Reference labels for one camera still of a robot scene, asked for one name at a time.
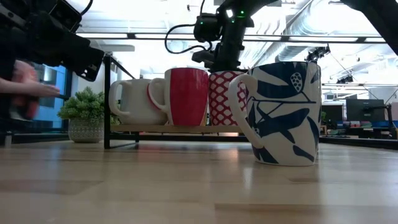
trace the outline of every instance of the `window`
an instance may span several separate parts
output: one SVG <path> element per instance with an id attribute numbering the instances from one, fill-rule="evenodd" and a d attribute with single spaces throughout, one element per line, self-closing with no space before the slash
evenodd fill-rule
<path id="1" fill-rule="evenodd" d="M 31 128 L 35 132 L 45 129 L 67 129 L 67 123 L 57 116 L 58 111 L 63 106 L 65 100 L 70 97 L 72 85 L 72 73 L 65 67 L 49 67 L 46 65 L 34 64 L 39 82 L 47 85 L 55 85 L 60 89 L 60 96 L 53 98 L 41 98 L 39 109 L 32 122 Z"/>

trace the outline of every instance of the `green plant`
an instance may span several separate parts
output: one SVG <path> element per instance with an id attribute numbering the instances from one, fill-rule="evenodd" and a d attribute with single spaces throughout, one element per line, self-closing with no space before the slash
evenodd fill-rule
<path id="1" fill-rule="evenodd" d="M 104 93 L 94 93 L 90 87 L 77 92 L 65 102 L 58 112 L 62 119 L 83 119 L 92 124 L 104 121 Z M 111 116 L 111 124 L 119 124 L 115 116 Z"/>
<path id="2" fill-rule="evenodd" d="M 322 121 L 326 121 L 326 112 L 322 111 L 321 117 Z"/>

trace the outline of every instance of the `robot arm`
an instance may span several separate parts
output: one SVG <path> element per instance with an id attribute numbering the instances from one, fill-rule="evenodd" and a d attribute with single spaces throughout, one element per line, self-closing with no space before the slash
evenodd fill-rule
<path id="1" fill-rule="evenodd" d="M 251 16 L 262 7 L 277 0 L 226 0 L 216 14 L 201 14 L 197 17 L 194 36 L 199 42 L 221 38 L 214 52 L 202 50 L 192 55 L 195 62 L 205 62 L 210 72 L 238 70 L 240 51 L 247 27 L 254 27 Z M 341 0 L 349 7 L 361 11 L 398 54 L 398 3 L 396 0 Z M 232 10 L 233 17 L 226 16 Z"/>
<path id="2" fill-rule="evenodd" d="M 104 52 L 75 34 L 88 8 L 79 13 L 66 0 L 0 0 L 0 41 L 17 58 L 63 65 L 93 82 Z"/>

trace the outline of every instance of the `plant pot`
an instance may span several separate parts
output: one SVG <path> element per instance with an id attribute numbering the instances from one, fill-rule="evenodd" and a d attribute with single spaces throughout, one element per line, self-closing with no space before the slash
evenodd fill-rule
<path id="1" fill-rule="evenodd" d="M 104 139 L 104 123 L 92 124 L 83 119 L 71 119 L 68 135 L 75 143 L 98 143 Z"/>

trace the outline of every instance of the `wooden shelf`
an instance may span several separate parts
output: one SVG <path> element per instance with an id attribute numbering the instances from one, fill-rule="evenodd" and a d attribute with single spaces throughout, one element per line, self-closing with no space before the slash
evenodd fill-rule
<path id="1" fill-rule="evenodd" d="M 152 133 L 241 133 L 239 126 L 112 125 L 112 131 Z"/>

